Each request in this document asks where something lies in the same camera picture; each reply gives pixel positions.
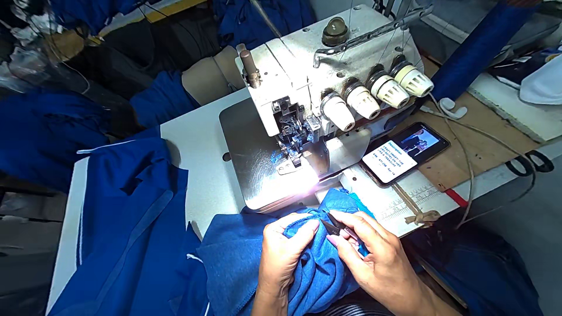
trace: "hand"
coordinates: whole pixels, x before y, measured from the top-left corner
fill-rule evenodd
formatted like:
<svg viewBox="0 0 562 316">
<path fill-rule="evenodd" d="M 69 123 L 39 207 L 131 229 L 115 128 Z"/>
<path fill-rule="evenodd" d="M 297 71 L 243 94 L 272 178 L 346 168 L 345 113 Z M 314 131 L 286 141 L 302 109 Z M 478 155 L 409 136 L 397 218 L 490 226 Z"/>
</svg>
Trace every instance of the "hand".
<svg viewBox="0 0 562 316">
<path fill-rule="evenodd" d="M 264 228 L 260 272 L 252 315 L 287 315 L 289 285 L 302 251 L 318 231 L 320 222 L 312 219 L 287 238 L 287 226 L 310 214 L 291 213 Z"/>
<path fill-rule="evenodd" d="M 355 231 L 370 254 L 359 257 L 348 235 L 328 236 L 359 286 L 395 315 L 457 315 L 415 274 L 400 239 L 363 212 L 330 211 Z"/>
</svg>

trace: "thread snips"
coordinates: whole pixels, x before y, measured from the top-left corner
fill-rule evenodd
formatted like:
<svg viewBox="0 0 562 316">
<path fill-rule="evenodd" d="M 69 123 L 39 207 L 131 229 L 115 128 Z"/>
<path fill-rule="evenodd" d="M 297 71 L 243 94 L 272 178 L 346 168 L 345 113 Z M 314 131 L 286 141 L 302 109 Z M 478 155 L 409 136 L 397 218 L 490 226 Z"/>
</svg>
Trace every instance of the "thread snips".
<svg viewBox="0 0 562 316">
<path fill-rule="evenodd" d="M 345 231 L 346 233 L 348 233 L 353 239 L 356 240 L 355 245 L 352 245 L 355 250 L 357 251 L 357 253 L 362 257 L 366 257 L 369 254 L 369 250 L 367 250 L 367 247 L 365 246 L 365 244 L 362 242 L 361 239 L 359 239 L 359 237 L 357 236 L 357 234 L 353 231 L 353 229 L 349 228 L 347 225 L 343 224 L 342 222 L 339 222 L 332 214 L 327 213 L 328 214 L 328 218 L 330 219 L 330 222 L 332 222 L 332 224 L 326 222 L 325 220 L 321 219 L 320 221 L 322 222 L 322 224 L 324 225 L 324 227 L 326 228 L 326 230 L 328 231 L 329 235 L 336 235 L 339 236 L 339 232 L 340 230 Z"/>
</svg>

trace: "scissors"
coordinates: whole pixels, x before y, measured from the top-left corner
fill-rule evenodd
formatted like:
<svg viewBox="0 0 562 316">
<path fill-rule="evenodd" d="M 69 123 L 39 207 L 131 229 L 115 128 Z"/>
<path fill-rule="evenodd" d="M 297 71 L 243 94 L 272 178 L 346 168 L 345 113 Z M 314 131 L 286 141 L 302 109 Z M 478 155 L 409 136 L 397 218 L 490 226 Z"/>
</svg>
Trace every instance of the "scissors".
<svg viewBox="0 0 562 316">
<path fill-rule="evenodd" d="M 534 165 L 534 169 L 537 172 L 547 173 L 554 170 L 554 164 L 552 163 L 552 160 L 550 160 L 547 156 L 543 155 L 542 153 L 536 150 L 531 150 L 527 152 L 525 156 L 528 158 L 528 160 L 521 156 L 515 157 L 515 160 L 517 160 L 525 168 L 524 173 L 517 170 L 517 168 L 513 166 L 511 161 L 506 162 L 505 165 L 511 172 L 513 172 L 515 175 L 518 175 L 520 177 L 528 177 L 531 174 L 533 174 L 533 166 L 531 166 L 531 163 Z M 534 162 L 531 156 L 535 156 L 536 158 L 541 160 L 542 164 L 538 165 L 536 162 Z"/>
<path fill-rule="evenodd" d="M 324 227 L 326 228 L 326 230 L 328 231 L 328 234 L 339 236 L 340 230 L 345 231 L 346 233 L 348 233 L 351 237 L 353 237 L 357 241 L 356 244 L 354 245 L 354 248 L 357 251 L 357 253 L 359 253 L 359 255 L 362 258 L 366 257 L 369 254 L 369 250 L 367 250 L 367 247 L 362 242 L 362 240 L 359 239 L 359 237 L 353 231 L 353 229 L 349 228 L 348 226 L 346 226 L 342 222 L 339 222 L 332 214 L 330 214 L 330 213 L 327 213 L 327 214 L 328 214 L 328 218 L 333 223 L 333 225 L 326 222 L 323 219 L 321 219 L 321 221 L 322 221 L 322 224 L 324 224 Z"/>
</svg>

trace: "metal plate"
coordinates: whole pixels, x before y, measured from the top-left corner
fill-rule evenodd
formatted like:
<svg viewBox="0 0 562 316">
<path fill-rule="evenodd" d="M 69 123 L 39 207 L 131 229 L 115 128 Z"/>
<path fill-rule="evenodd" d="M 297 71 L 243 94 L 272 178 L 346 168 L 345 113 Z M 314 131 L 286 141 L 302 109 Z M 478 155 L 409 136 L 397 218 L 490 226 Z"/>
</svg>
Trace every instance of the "metal plate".
<svg viewBox="0 0 562 316">
<path fill-rule="evenodd" d="M 262 212 L 309 195 L 318 176 L 306 161 L 295 172 L 280 175 L 277 166 L 291 164 L 265 131 L 252 99 L 238 102 L 219 115 L 226 145 L 246 205 Z"/>
</svg>

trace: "smartphone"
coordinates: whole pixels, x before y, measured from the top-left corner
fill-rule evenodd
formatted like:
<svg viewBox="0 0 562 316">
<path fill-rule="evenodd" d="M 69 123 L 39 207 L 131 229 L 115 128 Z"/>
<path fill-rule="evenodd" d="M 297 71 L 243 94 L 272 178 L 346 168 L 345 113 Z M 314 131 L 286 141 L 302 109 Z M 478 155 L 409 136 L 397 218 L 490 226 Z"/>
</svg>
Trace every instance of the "smartphone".
<svg viewBox="0 0 562 316">
<path fill-rule="evenodd" d="M 382 144 L 371 144 L 359 165 L 378 186 L 386 188 L 450 145 L 429 126 L 416 122 Z"/>
</svg>

